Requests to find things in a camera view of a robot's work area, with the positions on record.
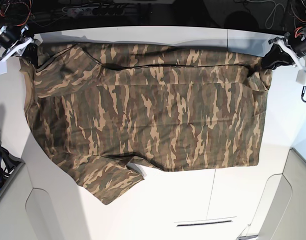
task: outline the camouflage shirt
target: camouflage shirt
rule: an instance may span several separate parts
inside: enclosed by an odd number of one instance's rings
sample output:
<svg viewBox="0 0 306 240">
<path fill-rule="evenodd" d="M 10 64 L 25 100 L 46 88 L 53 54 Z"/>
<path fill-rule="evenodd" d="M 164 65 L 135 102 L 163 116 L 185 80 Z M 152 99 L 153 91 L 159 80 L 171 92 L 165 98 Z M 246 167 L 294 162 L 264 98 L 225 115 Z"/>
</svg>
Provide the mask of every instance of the camouflage shirt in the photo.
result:
<svg viewBox="0 0 306 240">
<path fill-rule="evenodd" d="M 104 204 L 162 171 L 255 166 L 272 73 L 260 57 L 151 44 L 44 44 L 21 60 L 45 153 Z"/>
</svg>

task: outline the shirt sleeve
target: shirt sleeve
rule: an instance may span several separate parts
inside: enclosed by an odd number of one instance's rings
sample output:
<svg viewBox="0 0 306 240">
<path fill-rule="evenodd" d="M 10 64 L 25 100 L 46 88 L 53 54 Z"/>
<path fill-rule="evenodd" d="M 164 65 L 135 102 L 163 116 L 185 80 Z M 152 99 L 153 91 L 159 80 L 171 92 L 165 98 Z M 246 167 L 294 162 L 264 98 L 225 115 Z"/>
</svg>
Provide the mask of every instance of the shirt sleeve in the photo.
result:
<svg viewBox="0 0 306 240">
<path fill-rule="evenodd" d="M 52 161 L 105 205 L 144 180 L 127 162 L 113 158 L 62 153 Z"/>
</svg>

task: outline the camouflage pattern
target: camouflage pattern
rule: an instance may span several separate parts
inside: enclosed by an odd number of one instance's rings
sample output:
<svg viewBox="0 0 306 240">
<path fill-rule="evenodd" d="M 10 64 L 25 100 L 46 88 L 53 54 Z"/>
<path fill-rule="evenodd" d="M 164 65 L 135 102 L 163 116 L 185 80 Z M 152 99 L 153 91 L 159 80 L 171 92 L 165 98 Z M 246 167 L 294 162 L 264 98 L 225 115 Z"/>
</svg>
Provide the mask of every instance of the camouflage pattern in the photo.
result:
<svg viewBox="0 0 306 240">
<path fill-rule="evenodd" d="M 255 166 L 272 73 L 260 57 L 151 44 L 44 44 L 22 60 L 49 158 L 104 204 L 162 171 Z"/>
</svg>

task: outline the white table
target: white table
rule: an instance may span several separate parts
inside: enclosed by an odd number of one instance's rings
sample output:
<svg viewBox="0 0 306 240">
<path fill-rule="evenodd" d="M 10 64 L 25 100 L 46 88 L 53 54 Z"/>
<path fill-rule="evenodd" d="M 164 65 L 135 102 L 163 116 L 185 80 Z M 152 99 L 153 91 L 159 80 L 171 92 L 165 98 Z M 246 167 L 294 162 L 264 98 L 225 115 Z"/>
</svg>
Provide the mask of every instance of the white table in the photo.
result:
<svg viewBox="0 0 306 240">
<path fill-rule="evenodd" d="M 46 42 L 215 46 L 264 56 L 270 49 L 267 40 L 274 36 L 214 28 L 139 26 L 69 30 L 38 37 Z M 68 240 L 236 239 L 252 222 L 267 180 L 283 172 L 289 149 L 301 138 L 298 133 L 306 118 L 306 104 L 300 98 L 302 87 L 295 82 L 297 70 L 280 67 L 274 71 L 269 91 L 258 166 L 186 172 L 142 167 L 145 181 L 105 206 L 78 187 L 39 148 L 23 113 L 25 85 L 18 72 L 18 59 L 13 57 L 7 66 L 8 73 L 0 76 L 2 145 L 26 162 L 31 186 L 49 194 L 59 223 L 52 232 Z M 275 184 L 265 190 L 271 201 L 276 189 Z M 262 206 L 262 219 L 271 201 Z M 23 223 L 29 222 L 22 212 L 13 214 L 21 215 Z M 229 217 L 234 217 L 233 222 L 216 225 L 176 227 L 174 223 Z"/>
</svg>

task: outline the t-shirt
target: t-shirt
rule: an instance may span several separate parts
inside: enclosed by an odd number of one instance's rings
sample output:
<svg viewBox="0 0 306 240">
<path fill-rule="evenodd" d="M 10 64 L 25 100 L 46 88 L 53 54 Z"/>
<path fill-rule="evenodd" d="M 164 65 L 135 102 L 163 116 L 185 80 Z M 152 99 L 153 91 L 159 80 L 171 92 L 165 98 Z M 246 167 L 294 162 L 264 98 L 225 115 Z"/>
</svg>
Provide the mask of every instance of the t-shirt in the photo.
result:
<svg viewBox="0 0 306 240">
<path fill-rule="evenodd" d="M 48 157 L 109 204 L 143 180 L 129 162 L 257 165 L 272 79 L 260 63 L 215 48 L 42 44 L 38 68 L 21 60 L 25 115 Z"/>
</svg>

